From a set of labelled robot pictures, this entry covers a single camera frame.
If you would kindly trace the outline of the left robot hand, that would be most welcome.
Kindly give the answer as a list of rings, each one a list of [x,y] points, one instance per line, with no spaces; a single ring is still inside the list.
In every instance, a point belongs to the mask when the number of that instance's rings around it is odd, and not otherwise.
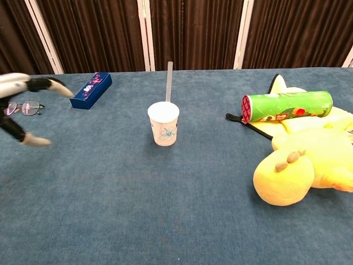
[[[25,91],[38,92],[40,90],[55,91],[66,98],[74,96],[62,81],[53,77],[32,78],[24,73],[1,75],[1,128],[25,146],[44,147],[50,145],[51,141],[24,131],[10,116],[18,111],[25,116],[39,115],[40,110],[45,106],[36,100],[17,103],[10,99]]]

